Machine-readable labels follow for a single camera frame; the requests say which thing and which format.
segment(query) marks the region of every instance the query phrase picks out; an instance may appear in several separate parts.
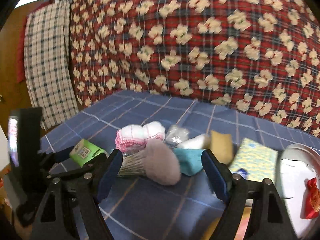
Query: red pouch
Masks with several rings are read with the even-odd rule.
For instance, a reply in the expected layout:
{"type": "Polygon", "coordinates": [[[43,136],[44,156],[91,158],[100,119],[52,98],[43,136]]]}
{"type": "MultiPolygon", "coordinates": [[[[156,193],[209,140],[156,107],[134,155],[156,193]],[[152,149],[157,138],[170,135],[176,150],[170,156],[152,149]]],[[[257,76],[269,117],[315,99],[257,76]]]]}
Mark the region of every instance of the red pouch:
{"type": "Polygon", "coordinates": [[[308,180],[307,188],[309,190],[306,199],[305,215],[306,219],[316,218],[320,210],[320,192],[317,189],[317,178],[308,180]]]}

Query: red towel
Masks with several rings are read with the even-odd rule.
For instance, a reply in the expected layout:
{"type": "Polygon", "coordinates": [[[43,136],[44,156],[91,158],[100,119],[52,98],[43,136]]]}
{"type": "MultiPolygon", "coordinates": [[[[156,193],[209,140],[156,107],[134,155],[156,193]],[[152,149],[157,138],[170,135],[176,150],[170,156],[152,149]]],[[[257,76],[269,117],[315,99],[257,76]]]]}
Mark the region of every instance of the red towel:
{"type": "MultiPolygon", "coordinates": [[[[49,4],[51,4],[52,1],[46,1],[42,3],[40,6],[38,6],[36,9],[34,9],[32,12],[35,12],[49,4]]],[[[27,20],[28,20],[28,15],[24,18],[23,20],[23,25],[22,29],[20,32],[20,38],[19,38],[19,43],[17,46],[17,61],[16,61],[16,69],[17,69],[17,82],[20,83],[21,81],[26,80],[26,76],[24,73],[24,38],[26,36],[26,26],[27,26],[27,20]]]]}

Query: green box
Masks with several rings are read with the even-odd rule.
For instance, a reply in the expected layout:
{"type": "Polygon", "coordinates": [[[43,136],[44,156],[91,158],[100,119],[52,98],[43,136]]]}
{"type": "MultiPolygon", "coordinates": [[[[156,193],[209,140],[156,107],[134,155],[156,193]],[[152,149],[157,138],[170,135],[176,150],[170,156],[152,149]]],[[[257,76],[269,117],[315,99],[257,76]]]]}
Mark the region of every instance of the green box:
{"type": "Polygon", "coordinates": [[[104,149],[101,149],[89,141],[82,139],[73,148],[69,156],[74,162],[78,163],[82,167],[85,163],[101,153],[106,154],[107,158],[109,157],[108,153],[104,149]]]}

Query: pink and white knitted item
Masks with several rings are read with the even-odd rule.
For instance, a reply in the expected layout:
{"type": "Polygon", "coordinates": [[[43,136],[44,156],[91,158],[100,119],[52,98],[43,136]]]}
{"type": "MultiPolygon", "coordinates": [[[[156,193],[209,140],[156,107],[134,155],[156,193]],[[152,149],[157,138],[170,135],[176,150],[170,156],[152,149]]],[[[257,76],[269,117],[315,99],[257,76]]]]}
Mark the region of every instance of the pink and white knitted item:
{"type": "Polygon", "coordinates": [[[165,128],[154,121],[144,125],[130,124],[116,133],[116,148],[123,153],[136,153],[146,147],[148,140],[165,138],[165,128]]]}

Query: red plaid blanket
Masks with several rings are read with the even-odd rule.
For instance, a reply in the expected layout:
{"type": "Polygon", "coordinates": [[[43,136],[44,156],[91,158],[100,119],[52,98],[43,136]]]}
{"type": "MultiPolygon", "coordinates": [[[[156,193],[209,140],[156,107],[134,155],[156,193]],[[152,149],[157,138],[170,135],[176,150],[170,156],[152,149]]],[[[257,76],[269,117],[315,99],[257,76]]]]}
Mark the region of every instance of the red plaid blanket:
{"type": "Polygon", "coordinates": [[[320,29],[303,0],[73,0],[76,95],[198,98],[320,132],[320,29]]]}

